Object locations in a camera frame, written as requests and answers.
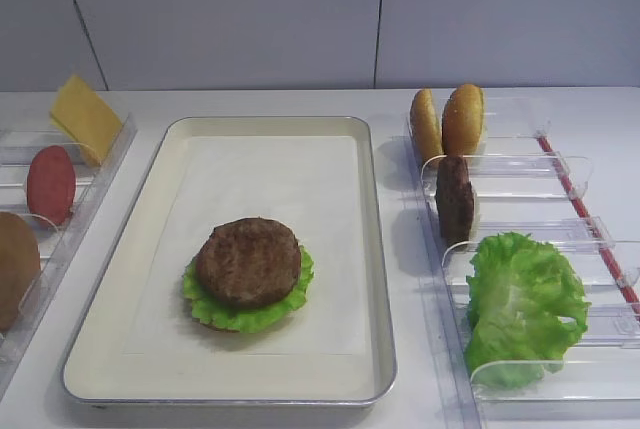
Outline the cream metal tray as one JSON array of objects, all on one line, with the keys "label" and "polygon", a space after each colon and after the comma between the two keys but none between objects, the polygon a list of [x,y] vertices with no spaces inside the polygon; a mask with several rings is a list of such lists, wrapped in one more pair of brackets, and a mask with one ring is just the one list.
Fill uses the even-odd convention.
[{"label": "cream metal tray", "polygon": [[[154,184],[173,150],[192,137],[353,136],[362,147],[361,192],[366,256],[369,344],[362,355],[201,357],[125,349],[150,270],[153,242],[140,243]],[[369,406],[392,387],[397,372],[371,134],[346,116],[191,117],[172,123],[85,311],[61,372],[74,399],[94,405]]]}]

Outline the left golden bun half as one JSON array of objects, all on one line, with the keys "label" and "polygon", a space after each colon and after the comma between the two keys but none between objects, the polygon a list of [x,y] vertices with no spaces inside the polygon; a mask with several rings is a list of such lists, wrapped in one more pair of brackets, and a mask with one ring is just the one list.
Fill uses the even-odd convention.
[{"label": "left golden bun half", "polygon": [[444,151],[440,124],[430,89],[422,88],[414,95],[409,122],[422,163],[427,164],[429,168],[437,168]]}]

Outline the golden bun half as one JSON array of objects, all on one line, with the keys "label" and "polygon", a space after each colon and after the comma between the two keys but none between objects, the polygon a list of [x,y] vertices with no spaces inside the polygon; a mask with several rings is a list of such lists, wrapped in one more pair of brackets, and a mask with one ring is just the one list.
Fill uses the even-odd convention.
[{"label": "golden bun half", "polygon": [[484,92],[474,84],[457,87],[442,115],[442,145],[446,155],[476,153],[484,130]]},{"label": "golden bun half", "polygon": [[430,89],[422,88],[414,95],[409,122],[422,163],[427,164],[429,168],[437,168],[444,151],[440,124]]}]

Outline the green lettuce leaf on burger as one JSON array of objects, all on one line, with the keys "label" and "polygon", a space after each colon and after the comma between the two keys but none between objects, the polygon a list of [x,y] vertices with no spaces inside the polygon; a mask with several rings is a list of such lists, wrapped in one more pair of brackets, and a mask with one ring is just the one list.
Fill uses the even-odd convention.
[{"label": "green lettuce leaf on burger", "polygon": [[307,290],[314,278],[314,261],[306,248],[299,246],[301,270],[298,282],[282,300],[258,309],[231,309],[217,301],[196,277],[197,257],[186,266],[182,278],[182,296],[198,323],[218,331],[242,334],[260,333],[285,319],[307,302]]}]

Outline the brown bun in left rack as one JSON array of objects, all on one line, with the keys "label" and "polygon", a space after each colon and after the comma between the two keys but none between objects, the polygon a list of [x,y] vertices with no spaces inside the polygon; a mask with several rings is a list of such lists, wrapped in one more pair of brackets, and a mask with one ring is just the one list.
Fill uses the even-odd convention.
[{"label": "brown bun in left rack", "polygon": [[18,317],[19,306],[32,281],[40,273],[38,242],[20,216],[1,213],[1,331]]}]

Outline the right golden bun half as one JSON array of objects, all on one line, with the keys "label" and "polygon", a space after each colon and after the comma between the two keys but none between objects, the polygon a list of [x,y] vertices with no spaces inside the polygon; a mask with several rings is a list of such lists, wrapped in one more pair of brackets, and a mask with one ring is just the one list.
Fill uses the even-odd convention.
[{"label": "right golden bun half", "polygon": [[474,84],[457,87],[442,115],[442,145],[446,155],[476,153],[484,130],[484,92]]}]

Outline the clear acrylic left rack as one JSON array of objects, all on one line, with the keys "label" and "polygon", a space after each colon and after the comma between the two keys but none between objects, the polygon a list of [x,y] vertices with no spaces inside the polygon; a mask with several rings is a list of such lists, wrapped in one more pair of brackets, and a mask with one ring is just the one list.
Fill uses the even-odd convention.
[{"label": "clear acrylic left rack", "polygon": [[[2,374],[21,361],[136,132],[133,117],[127,116],[106,159],[98,167],[84,161],[80,143],[55,131],[5,129],[1,132],[1,209],[22,217],[34,231],[41,264],[40,275],[31,282],[20,302],[16,322],[1,334]],[[26,202],[31,162],[39,151],[54,145],[65,149],[75,172],[71,215],[60,225],[31,214]]]}]

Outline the green lettuce in rack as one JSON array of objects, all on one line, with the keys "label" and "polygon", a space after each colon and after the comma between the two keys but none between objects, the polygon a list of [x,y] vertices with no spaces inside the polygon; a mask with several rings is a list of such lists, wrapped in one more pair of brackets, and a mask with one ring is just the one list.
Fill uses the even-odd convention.
[{"label": "green lettuce in rack", "polygon": [[569,260],[550,243],[508,232],[482,239],[471,263],[464,359],[472,382],[517,389],[561,370],[590,307]]}]

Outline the clear acrylic rack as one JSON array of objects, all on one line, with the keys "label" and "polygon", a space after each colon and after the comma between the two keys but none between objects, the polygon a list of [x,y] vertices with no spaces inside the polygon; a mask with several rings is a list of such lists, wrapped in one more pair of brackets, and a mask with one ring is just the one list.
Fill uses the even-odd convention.
[{"label": "clear acrylic rack", "polygon": [[[467,158],[476,219],[469,240],[440,235],[435,169],[405,141],[410,200],[428,265],[421,279],[427,327],[449,428],[523,427],[529,421],[612,421],[639,415],[639,244],[613,238],[587,212],[592,162],[551,149],[543,127],[489,115],[489,136]],[[463,352],[472,330],[468,279],[482,239],[516,232],[549,243],[582,280],[588,329],[562,359],[493,361],[475,370]]]},{"label": "clear acrylic rack", "polygon": [[[22,217],[34,231],[41,264],[40,275],[31,282],[20,302],[16,322],[1,334],[2,374],[21,361],[136,132],[133,117],[127,116],[106,159],[98,167],[84,161],[80,143],[55,131],[5,129],[1,132],[1,209]],[[71,215],[60,225],[31,214],[26,202],[31,162],[39,151],[54,145],[65,149],[75,172]]]}]

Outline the white paper tray liner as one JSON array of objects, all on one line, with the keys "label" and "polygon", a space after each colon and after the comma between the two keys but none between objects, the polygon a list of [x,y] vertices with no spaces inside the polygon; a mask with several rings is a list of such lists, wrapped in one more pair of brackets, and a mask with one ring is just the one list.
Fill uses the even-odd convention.
[{"label": "white paper tray liner", "polygon": [[[201,357],[362,355],[370,336],[360,181],[353,136],[192,137],[154,184],[140,243],[153,242],[150,270],[125,349]],[[212,230],[243,217],[288,226],[311,255],[306,304],[253,334],[196,322],[182,296],[186,265]]]}]

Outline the red tomato slice in rack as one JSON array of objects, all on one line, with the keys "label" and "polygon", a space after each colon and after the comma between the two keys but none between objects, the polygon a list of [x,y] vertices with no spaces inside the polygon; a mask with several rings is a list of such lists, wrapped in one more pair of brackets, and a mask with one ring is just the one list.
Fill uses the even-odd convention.
[{"label": "red tomato slice in rack", "polygon": [[52,145],[40,150],[30,164],[26,180],[30,212],[59,226],[71,216],[75,192],[75,170],[65,148]]}]

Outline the yellow cheese slices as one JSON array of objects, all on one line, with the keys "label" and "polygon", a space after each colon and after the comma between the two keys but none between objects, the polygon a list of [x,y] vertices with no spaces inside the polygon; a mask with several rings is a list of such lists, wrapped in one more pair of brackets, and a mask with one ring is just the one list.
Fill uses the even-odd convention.
[{"label": "yellow cheese slices", "polygon": [[80,144],[85,161],[93,167],[102,165],[123,126],[111,107],[77,75],[58,90],[50,120]]}]

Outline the clear acrylic right rack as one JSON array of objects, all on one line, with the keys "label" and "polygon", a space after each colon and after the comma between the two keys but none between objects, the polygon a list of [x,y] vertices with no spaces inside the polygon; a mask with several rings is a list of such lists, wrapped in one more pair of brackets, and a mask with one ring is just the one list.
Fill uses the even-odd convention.
[{"label": "clear acrylic right rack", "polygon": [[[410,200],[428,265],[421,279],[427,327],[449,428],[523,427],[529,421],[612,421],[639,415],[639,244],[613,238],[587,212],[592,162],[551,149],[543,127],[489,115],[489,136],[467,158],[476,219],[469,240],[440,235],[435,169],[405,141]],[[472,330],[468,279],[482,239],[516,232],[549,243],[582,280],[588,329],[562,359],[493,361],[475,370],[463,352]]]}]

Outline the brown meat patty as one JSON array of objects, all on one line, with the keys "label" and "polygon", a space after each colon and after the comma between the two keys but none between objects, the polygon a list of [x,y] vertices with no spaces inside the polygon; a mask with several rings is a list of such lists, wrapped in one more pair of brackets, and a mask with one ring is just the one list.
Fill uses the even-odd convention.
[{"label": "brown meat patty", "polygon": [[196,257],[205,291],[232,309],[260,309],[284,299],[298,283],[302,255],[283,223],[242,218],[213,229]]},{"label": "brown meat patty", "polygon": [[474,222],[475,193],[463,157],[446,156],[439,163],[435,200],[446,245],[467,241]]}]

